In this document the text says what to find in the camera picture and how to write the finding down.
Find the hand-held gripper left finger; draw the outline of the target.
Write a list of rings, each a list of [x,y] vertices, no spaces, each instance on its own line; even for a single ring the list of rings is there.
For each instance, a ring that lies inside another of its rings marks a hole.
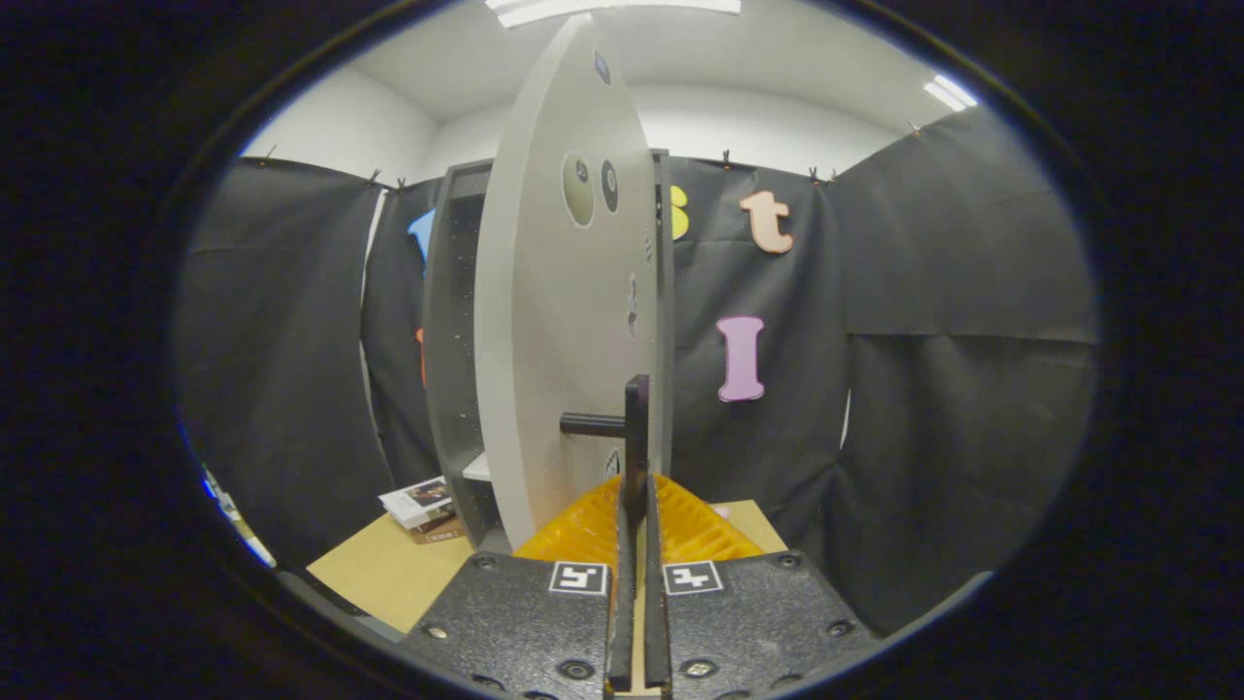
[[[470,555],[404,638],[413,659],[479,693],[612,699],[632,683],[634,546],[610,477],[514,555]]]

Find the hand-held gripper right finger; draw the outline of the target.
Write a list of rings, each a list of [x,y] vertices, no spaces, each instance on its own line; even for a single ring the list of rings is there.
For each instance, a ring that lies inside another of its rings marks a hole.
[[[644,656],[666,699],[770,699],[880,647],[799,550],[761,550],[656,474],[647,484]]]

